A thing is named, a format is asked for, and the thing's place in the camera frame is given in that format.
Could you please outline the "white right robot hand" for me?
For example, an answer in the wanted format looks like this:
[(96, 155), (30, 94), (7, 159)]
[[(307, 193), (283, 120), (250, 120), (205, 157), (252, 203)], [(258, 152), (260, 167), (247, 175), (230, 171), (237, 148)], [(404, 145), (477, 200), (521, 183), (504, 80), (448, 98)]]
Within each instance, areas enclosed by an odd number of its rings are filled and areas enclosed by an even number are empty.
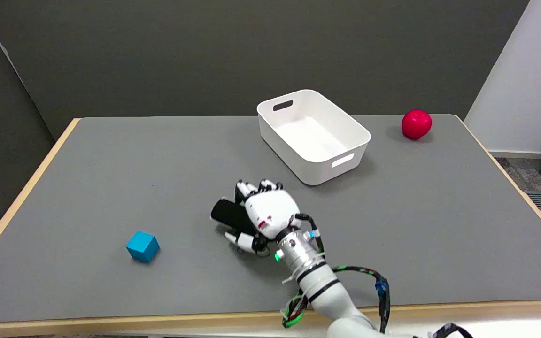
[(250, 234), (239, 230), (224, 233), (225, 239), (243, 252), (262, 254), (269, 242), (292, 229), (300, 229), (301, 221), (295, 216), (300, 213), (294, 198), (284, 190), (283, 184), (268, 179), (258, 187), (239, 180), (235, 185), (234, 201), (246, 212)]

